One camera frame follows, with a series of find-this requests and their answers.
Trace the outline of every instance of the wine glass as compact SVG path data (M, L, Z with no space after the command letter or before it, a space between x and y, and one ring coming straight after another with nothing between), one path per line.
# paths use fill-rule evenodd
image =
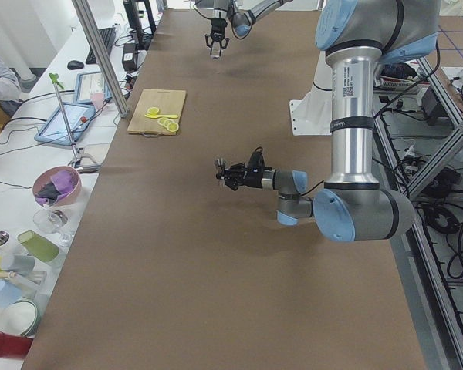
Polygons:
M65 232L62 227L67 223L67 216L61 210L39 210L32 217L35 225L46 234L59 233L60 247L68 247L74 238L73 232Z

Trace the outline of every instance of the pink bowl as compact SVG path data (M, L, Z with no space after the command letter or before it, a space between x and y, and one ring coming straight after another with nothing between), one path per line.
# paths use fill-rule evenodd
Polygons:
M76 185L74 186L74 189L67 194L66 197L62 198L61 200L55 202L52 204L52 206L65 206L68 204L72 204L76 201L77 196L79 195L83 185L80 182L80 176L77 170L73 169L72 167L69 166L57 166L50 168L49 170L43 172L39 177L36 179L34 184L32 185L32 195L34 196L34 199L36 199L35 194L37 194L47 183L51 182L50 177L59 172L60 170L67 170L69 171L74 178L74 181L76 182Z

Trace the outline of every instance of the green cup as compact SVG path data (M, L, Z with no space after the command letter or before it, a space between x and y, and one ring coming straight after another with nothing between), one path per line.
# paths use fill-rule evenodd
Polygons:
M23 232L17 237L17 240L30 254L47 264L59 254L59 248L54 243L34 231Z

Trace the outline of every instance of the keyboard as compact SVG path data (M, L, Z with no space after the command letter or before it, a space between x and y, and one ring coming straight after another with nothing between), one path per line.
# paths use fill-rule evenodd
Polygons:
M110 55L113 44L115 43L115 36L117 35L115 32L115 26L108 29L99 29L98 31L100 31L101 39L105 44L106 52ZM92 49L90 49L90 52L87 55L86 64L96 64L96 56L94 56Z

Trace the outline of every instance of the blue framed tablet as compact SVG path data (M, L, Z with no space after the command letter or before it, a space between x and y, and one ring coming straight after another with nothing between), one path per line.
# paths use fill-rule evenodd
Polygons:
M63 103L63 106L65 107L67 118L69 119L69 125L74 140L77 141L90 125L96 110L93 106L87 106L85 104ZM40 143L51 143L64 146L69 146L71 144L62 112L60 112L60 107L55 109L55 112L53 112L41 129L39 129L39 132L34 136L34 140Z
M92 104L91 94L94 92L103 92L105 99L111 98L103 74L101 72L79 73L76 77L73 102L75 104Z

